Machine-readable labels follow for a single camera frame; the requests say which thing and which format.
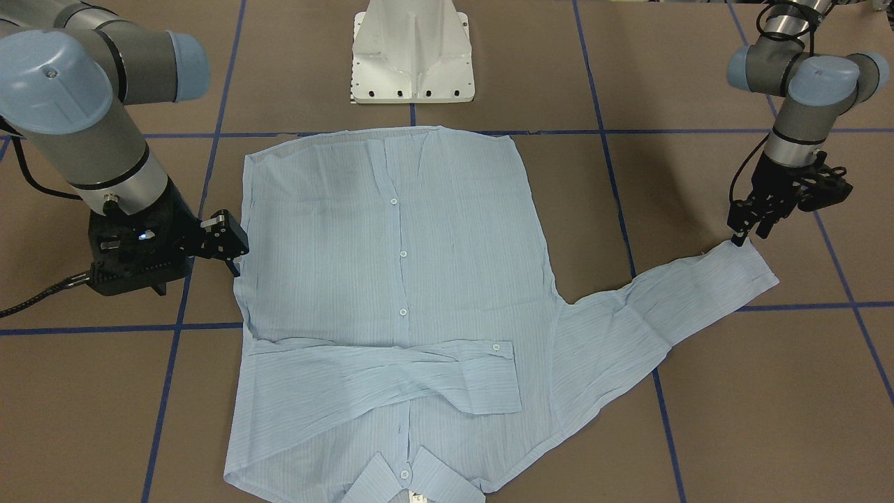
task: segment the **blue tape line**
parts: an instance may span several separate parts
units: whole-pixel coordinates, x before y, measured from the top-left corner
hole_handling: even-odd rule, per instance
[[[6,328],[0,329],[0,337],[7,336],[52,336],[73,334],[113,334],[129,332],[162,332],[176,330],[177,325],[120,325],[117,327],[48,327],[48,328]]]
[[[6,149],[9,148],[9,137],[6,140],[3,140],[3,147],[0,147],[0,161],[3,160],[3,157],[6,155]]]
[[[720,129],[606,129],[600,131],[598,129],[545,129],[537,131],[529,131],[523,129],[505,129],[505,130],[479,130],[473,131],[478,134],[487,136],[553,136],[553,135],[597,135],[605,134],[726,134],[726,133],[762,133],[766,134],[769,129],[762,128],[720,128]],[[833,132],[894,132],[894,128],[835,128]],[[274,138],[276,136],[296,136],[307,137],[316,134],[327,134],[331,131],[265,131],[265,132],[221,132],[216,136],[220,138]],[[187,132],[187,133],[152,133],[144,135],[146,138],[214,138],[212,132]]]
[[[226,69],[226,79],[223,81],[223,95],[221,96],[221,106],[217,111],[217,125],[215,126],[215,138],[211,143],[211,155],[208,156],[208,168],[205,172],[205,184],[202,186],[202,199],[198,204],[198,217],[202,218],[202,211],[205,209],[205,199],[208,196],[208,185],[211,183],[211,174],[215,169],[215,160],[217,158],[217,145],[220,143],[221,129],[224,127],[224,114],[226,114],[226,102],[230,96],[230,83],[232,80],[232,71],[236,67],[236,55],[239,53],[239,42],[242,37],[242,20],[245,17],[245,2],[242,0],[239,6],[239,18],[236,20],[236,35],[232,41],[232,51],[230,52],[230,63]]]
[[[618,222],[620,224],[621,236],[624,238],[624,245],[627,247],[627,257],[630,263],[630,276],[636,277],[637,266],[633,260],[633,251],[630,248],[630,240],[627,233],[627,225],[624,223],[624,210],[621,207],[620,195],[618,193],[618,184],[615,181],[614,168],[611,164],[611,153],[609,152],[608,137],[605,134],[605,125],[603,122],[602,109],[599,107],[599,97],[596,94],[596,84],[593,78],[593,69],[590,67],[590,55],[586,49],[586,38],[584,36],[584,27],[580,21],[580,10],[578,8],[578,0],[572,0],[574,8],[574,19],[578,26],[578,38],[580,39],[580,48],[584,53],[584,65],[586,67],[586,77],[590,84],[590,94],[593,97],[593,108],[596,113],[596,122],[599,126],[599,137],[603,144],[603,154],[605,155],[605,165],[609,172],[609,181],[611,182],[611,194],[615,198],[615,204],[618,207]],[[664,393],[662,391],[661,376],[658,369],[652,371],[652,377],[655,384],[655,394],[658,397],[658,406],[662,413],[662,423],[664,424],[664,434],[667,438],[668,451],[670,452],[670,464],[673,468],[674,479],[677,481],[677,493],[679,494],[680,503],[686,503],[686,491],[683,487],[683,475],[679,469],[679,460],[677,459],[677,449],[674,447],[673,432],[671,431],[671,419],[668,416],[667,405],[664,403]]]
[[[769,129],[739,128],[739,129],[608,129],[605,134],[720,134],[720,133],[762,133],[770,132]]]
[[[214,138],[212,132],[150,132],[143,135],[143,138]]]
[[[769,94],[765,94],[764,96],[767,98],[767,104],[770,105],[770,111],[773,113],[773,116],[775,117],[776,115],[779,114],[779,111],[776,110],[776,104],[773,103],[773,98],[770,98]]]
[[[319,132],[221,132],[217,136],[221,138],[274,138],[276,136],[309,136]]]
[[[765,312],[765,311],[810,311],[828,309],[850,309],[850,303],[817,303],[817,304],[778,304],[778,305],[747,305],[736,309],[736,312]]]
[[[658,369],[652,371],[652,381],[654,381],[655,384],[655,394],[658,396],[658,408],[662,411],[664,435],[667,437],[668,450],[670,451],[670,464],[673,465],[674,478],[677,480],[677,493],[679,495],[679,501],[680,503],[686,503],[686,492],[683,490],[683,474],[679,469],[677,448],[674,446],[673,435],[671,434],[671,418],[668,416],[667,404],[665,404],[664,402],[662,378],[658,373]]]
[[[732,4],[727,4],[727,7],[730,9],[730,14],[732,14],[732,20],[736,23],[736,30],[738,30],[738,35],[742,39],[742,44],[745,46],[750,46],[748,43],[748,37],[745,36],[745,31],[742,30],[742,23],[738,22],[738,16],[736,15],[736,10],[732,8]]]
[[[52,336],[77,334],[115,334],[133,332],[167,332],[171,330],[219,330],[242,328],[241,321],[218,323],[170,323],[167,325],[118,325],[111,327],[46,327],[46,328],[0,328],[0,337],[10,336]]]
[[[894,132],[894,127],[835,127],[832,132]]]
[[[856,303],[856,307],[858,307],[859,309],[864,309],[864,308],[867,308],[867,307],[868,307],[868,308],[873,308],[873,307],[894,307],[894,302],[890,302],[890,303],[886,303],[886,302],[881,302],[881,303]]]
[[[820,227],[822,240],[825,241],[826,248],[829,250],[829,254],[832,257],[832,263],[835,265],[835,270],[838,272],[839,279],[841,280],[841,285],[844,287],[844,293],[848,296],[848,300],[851,304],[851,309],[853,310],[854,317],[856,318],[856,323],[860,326],[860,332],[863,333],[863,339],[866,342],[866,346],[869,347],[869,354],[872,356],[873,362],[875,362],[875,369],[879,372],[879,377],[881,377],[881,383],[885,387],[885,391],[888,392],[888,399],[891,401],[891,404],[894,405],[894,389],[891,388],[891,382],[890,379],[888,379],[888,373],[885,372],[884,366],[882,366],[881,364],[881,358],[879,358],[879,354],[875,350],[873,339],[869,336],[869,330],[866,329],[866,325],[863,322],[863,315],[860,314],[860,309],[857,307],[856,301],[854,300],[854,294],[850,289],[848,280],[844,276],[844,269],[841,268],[841,263],[839,262],[838,255],[835,253],[835,249],[832,247],[832,241],[829,238],[829,233],[826,232],[826,226],[823,224],[819,212],[814,211],[814,218],[816,219],[816,225]]]
[[[211,154],[208,156],[208,167],[205,172],[205,184],[202,187],[202,197],[198,204],[198,217],[202,217],[202,211],[205,207],[205,200],[208,195],[208,185],[211,181],[211,175],[214,172],[215,159],[217,156],[217,145],[220,142],[221,128],[224,124],[224,114],[226,113],[226,102],[230,93],[230,82],[232,79],[233,68],[236,65],[236,55],[239,52],[239,42],[242,34],[242,21],[245,18],[246,0],[241,0],[239,6],[239,17],[236,20],[236,34],[233,37],[232,51],[230,53],[230,62],[227,67],[226,79],[223,82],[223,95],[221,96],[221,106],[217,112],[217,125],[215,127],[215,137],[211,144]],[[183,297],[180,303],[180,309],[177,313],[177,323],[183,323],[183,317],[186,315],[186,303],[190,296],[190,285],[192,283],[192,275],[186,277],[183,283]],[[177,329],[173,333],[171,341],[171,353],[168,357],[167,373],[164,376],[164,386],[162,387],[162,397],[158,405],[158,418],[156,420],[156,430],[152,437],[152,448],[149,451],[149,461],[146,468],[146,480],[143,483],[143,495],[141,503],[148,503],[149,492],[152,489],[152,478],[155,475],[156,459],[158,457],[158,446],[161,443],[162,429],[164,427],[164,413],[167,410],[167,400],[171,392],[171,381],[173,380],[174,366],[177,362],[177,349],[180,345],[181,330]]]
[[[140,498],[142,503],[149,502],[149,491],[152,489],[152,478],[156,473],[156,459],[158,458],[158,445],[162,438],[162,427],[164,425],[164,413],[167,412],[167,397],[171,391],[171,380],[173,379],[173,368],[177,361],[177,348],[180,345],[180,330],[173,332],[171,339],[171,352],[168,354],[167,371],[164,374],[164,385],[162,386],[162,399],[158,405],[158,417],[156,417],[156,430],[152,436],[152,448],[149,450],[149,463],[146,467],[146,480],[143,482],[143,494]]]
[[[599,137],[603,144],[603,154],[605,155],[605,165],[609,172],[609,182],[611,183],[611,195],[614,196],[615,206],[618,208],[618,222],[620,223],[621,237],[624,239],[624,246],[627,248],[627,259],[630,263],[630,277],[637,276],[637,267],[633,261],[633,250],[630,248],[630,238],[627,232],[627,224],[624,222],[624,209],[620,204],[620,196],[618,194],[618,183],[615,181],[614,166],[611,164],[611,153],[609,152],[608,138],[605,136],[605,127],[603,125],[603,113],[599,107],[599,96],[596,94],[596,84],[593,78],[593,69],[590,68],[590,54],[586,49],[586,39],[584,37],[584,27],[580,23],[580,10],[578,9],[578,0],[572,0],[574,7],[574,20],[578,25],[578,38],[580,39],[580,48],[584,53],[584,66],[586,67],[586,77],[590,83],[590,94],[593,97],[593,109],[596,112],[596,123],[599,125]]]

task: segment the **brown table surface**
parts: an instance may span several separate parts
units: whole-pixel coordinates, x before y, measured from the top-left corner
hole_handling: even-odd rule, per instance
[[[730,178],[780,104],[725,81],[760,5],[455,4],[476,99],[410,107],[348,102],[351,20],[366,0],[104,3],[210,54],[202,99],[130,107],[206,215],[238,214],[243,156],[296,134],[442,124],[512,135],[569,302],[729,236]],[[868,3],[836,8],[816,48],[894,62],[894,34]],[[90,258],[87,208],[32,191],[0,144],[5,307]],[[889,85],[827,143],[851,197],[756,243],[781,283],[680,344],[488,501],[894,500],[892,145]],[[64,188],[26,149],[37,179]],[[0,501],[259,501],[223,480],[240,322],[229,273],[203,260],[166,297],[82,287],[0,321]]]

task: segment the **shirt tag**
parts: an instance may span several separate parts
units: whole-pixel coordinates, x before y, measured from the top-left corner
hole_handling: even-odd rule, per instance
[[[409,492],[409,503],[428,503],[428,498],[413,491]]]

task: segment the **shirt placket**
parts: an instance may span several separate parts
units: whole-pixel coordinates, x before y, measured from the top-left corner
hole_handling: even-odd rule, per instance
[[[375,182],[378,185],[379,193],[384,200],[384,204],[388,205],[387,213],[388,236],[385,236],[387,250],[389,253],[388,260],[392,266],[391,282],[393,306],[396,306],[394,316],[394,339],[393,343],[400,347],[410,346],[409,323],[413,312],[410,309],[409,299],[407,298],[406,286],[406,263],[409,259],[409,251],[406,248],[407,229],[406,218],[403,217],[403,209],[407,202],[403,199],[407,194],[401,194],[400,185],[396,182],[400,179],[401,170],[403,168],[401,161],[402,156],[395,145],[395,141],[399,139],[387,139],[385,141],[370,141],[369,150],[373,165],[373,173]],[[406,488],[412,481],[412,469],[409,465],[409,413],[410,405],[403,402],[394,406],[394,432],[395,432],[395,453],[398,457],[395,459],[395,476],[402,487]]]

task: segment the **shirt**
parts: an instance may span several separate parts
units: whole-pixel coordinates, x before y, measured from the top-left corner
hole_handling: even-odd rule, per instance
[[[482,502],[778,282],[725,242],[566,303],[508,137],[307,137],[247,156],[243,191],[224,479],[270,501]]]

